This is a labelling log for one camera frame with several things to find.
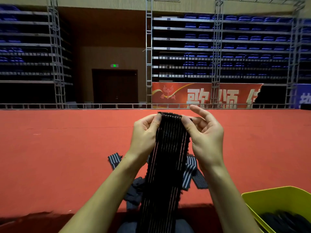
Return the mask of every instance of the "hand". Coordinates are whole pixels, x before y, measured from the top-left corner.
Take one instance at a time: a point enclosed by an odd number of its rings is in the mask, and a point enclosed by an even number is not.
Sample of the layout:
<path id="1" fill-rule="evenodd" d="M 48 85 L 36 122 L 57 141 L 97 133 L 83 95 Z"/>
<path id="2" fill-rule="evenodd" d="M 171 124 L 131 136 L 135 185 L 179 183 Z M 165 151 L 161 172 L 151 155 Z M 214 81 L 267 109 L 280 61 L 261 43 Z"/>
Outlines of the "hand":
<path id="1" fill-rule="evenodd" d="M 156 144 L 156 131 L 161 123 L 161 114 L 151 114 L 134 123 L 131 147 L 124 156 L 134 161 L 140 169 Z"/>
<path id="2" fill-rule="evenodd" d="M 208 172 L 214 167 L 224 167 L 224 129 L 210 112 L 195 105 L 190 105 L 190 109 L 201 117 L 183 116 L 181 121 L 191 136 L 193 153 L 202 172 Z"/>

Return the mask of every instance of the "forearm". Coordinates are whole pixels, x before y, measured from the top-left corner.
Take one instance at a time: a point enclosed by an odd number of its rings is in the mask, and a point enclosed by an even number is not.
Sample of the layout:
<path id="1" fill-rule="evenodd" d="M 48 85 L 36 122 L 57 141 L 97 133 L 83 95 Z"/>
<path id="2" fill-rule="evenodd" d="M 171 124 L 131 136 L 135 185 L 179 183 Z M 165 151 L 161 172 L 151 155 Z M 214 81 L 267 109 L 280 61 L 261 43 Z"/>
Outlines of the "forearm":
<path id="1" fill-rule="evenodd" d="M 260 233 L 250 210 L 235 187 L 227 169 L 204 172 L 224 233 Z"/>
<path id="2" fill-rule="evenodd" d="M 138 169 L 126 157 L 60 233 L 105 233 Z"/>

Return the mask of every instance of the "red carpet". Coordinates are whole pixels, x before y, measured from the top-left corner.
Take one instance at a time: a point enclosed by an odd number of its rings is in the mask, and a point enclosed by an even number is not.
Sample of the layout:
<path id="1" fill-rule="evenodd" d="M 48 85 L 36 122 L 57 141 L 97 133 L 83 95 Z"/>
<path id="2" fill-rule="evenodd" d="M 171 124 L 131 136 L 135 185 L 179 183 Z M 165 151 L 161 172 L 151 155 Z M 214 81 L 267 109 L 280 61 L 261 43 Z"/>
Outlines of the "red carpet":
<path id="1" fill-rule="evenodd" d="M 156 112 L 0 111 L 0 217 L 75 213 L 112 171 L 107 156 L 126 153 L 134 121 Z M 224 160 L 241 193 L 286 185 L 311 192 L 310 111 L 212 113 L 225 129 Z M 146 166 L 138 176 L 145 173 Z M 208 203 L 208 190 L 193 182 L 180 201 L 181 207 Z"/>

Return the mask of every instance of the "railing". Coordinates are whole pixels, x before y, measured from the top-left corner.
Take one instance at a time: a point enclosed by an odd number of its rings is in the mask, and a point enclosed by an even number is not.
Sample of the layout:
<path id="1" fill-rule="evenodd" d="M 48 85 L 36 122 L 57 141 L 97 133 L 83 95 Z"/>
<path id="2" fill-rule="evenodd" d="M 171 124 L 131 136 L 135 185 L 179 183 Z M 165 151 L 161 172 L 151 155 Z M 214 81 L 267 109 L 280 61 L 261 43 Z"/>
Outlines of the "railing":
<path id="1" fill-rule="evenodd" d="M 188 109 L 191 104 L 12 104 L 0 103 L 0 110 L 115 110 L 115 109 Z M 204 109 L 293 109 L 291 104 L 195 104 Z"/>

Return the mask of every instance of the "blue banner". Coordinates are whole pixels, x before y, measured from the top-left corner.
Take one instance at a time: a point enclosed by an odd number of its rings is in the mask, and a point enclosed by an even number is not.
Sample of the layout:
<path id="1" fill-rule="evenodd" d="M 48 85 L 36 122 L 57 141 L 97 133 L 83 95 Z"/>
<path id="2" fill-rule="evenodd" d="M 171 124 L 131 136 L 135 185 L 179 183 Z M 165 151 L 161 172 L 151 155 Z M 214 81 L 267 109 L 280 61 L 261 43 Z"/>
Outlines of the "blue banner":
<path id="1" fill-rule="evenodd" d="M 311 104 L 311 84 L 297 84 L 295 109 L 300 109 L 301 104 Z"/>

